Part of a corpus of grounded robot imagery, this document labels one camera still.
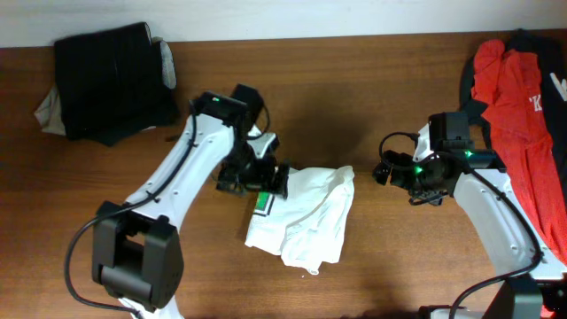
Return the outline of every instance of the white wall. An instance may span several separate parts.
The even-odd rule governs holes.
[[[0,0],[0,47],[146,21],[166,41],[567,27],[565,0]]]

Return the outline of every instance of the wooden table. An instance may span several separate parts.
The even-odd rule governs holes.
[[[546,35],[567,43],[564,31]],[[255,197],[208,182],[185,218],[185,272],[177,300],[186,318],[401,318],[449,304],[493,273],[467,216],[452,199],[408,204],[377,185],[377,146],[394,130],[417,131],[433,113],[458,108],[463,64],[484,40],[508,33],[170,43],[176,100],[236,83],[265,98],[280,160],[296,168],[352,165],[355,196],[338,264],[319,276],[285,267],[244,245]],[[0,317],[128,318],[85,307],[67,293],[70,237],[103,200],[120,203],[157,168],[180,130],[159,128],[108,148],[40,132],[34,109],[53,83],[51,48],[0,50]],[[411,151],[399,139],[390,146]],[[77,246],[73,279],[84,296],[112,302],[90,281],[91,238]],[[495,287],[466,300],[482,308]]]

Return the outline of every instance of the red shirt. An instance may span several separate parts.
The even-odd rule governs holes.
[[[567,264],[567,212],[541,105],[541,73],[534,53],[504,52],[483,43],[474,60],[472,97],[488,104],[482,116],[525,213],[555,256]]]

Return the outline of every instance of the white cloth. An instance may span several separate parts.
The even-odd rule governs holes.
[[[43,133],[52,133],[65,136],[65,125],[61,120],[61,100],[57,86],[53,84],[47,97],[34,113]]]
[[[555,85],[555,88],[557,89],[557,92],[559,92],[563,101],[567,102],[567,80],[563,79],[563,81],[559,82],[557,75],[553,72],[550,73],[549,76],[551,76],[551,81]]]
[[[287,199],[259,195],[245,244],[282,255],[286,266],[319,274],[323,261],[336,263],[340,257],[353,203],[353,178],[350,166],[291,173]]]

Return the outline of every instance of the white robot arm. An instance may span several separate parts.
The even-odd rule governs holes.
[[[413,157],[382,153],[383,140],[382,162],[373,174],[377,182],[385,184],[391,175],[391,184],[408,190],[412,205],[441,205],[446,195],[454,197],[477,230],[497,277],[501,277],[478,288],[504,281],[484,313],[456,309],[473,289],[457,299],[452,314],[450,307],[422,307],[420,319],[534,319],[540,318],[542,305],[557,314],[567,314],[567,267],[532,226],[498,155],[490,150],[472,150],[466,114],[435,114],[418,135],[394,135],[414,139],[416,152]]]
[[[183,319],[175,291],[183,274],[179,229],[190,205],[221,163],[217,189],[232,193],[266,191],[287,197],[289,165],[276,164],[274,133],[254,122],[264,108],[255,89],[238,85],[231,97],[212,92],[192,101],[193,110],[173,150],[125,205],[105,202],[97,218],[74,237],[66,256],[66,283],[80,302],[128,311],[135,318]],[[92,278],[125,307],[79,296],[68,275],[78,237],[94,226]],[[144,234],[144,244],[129,240]]]

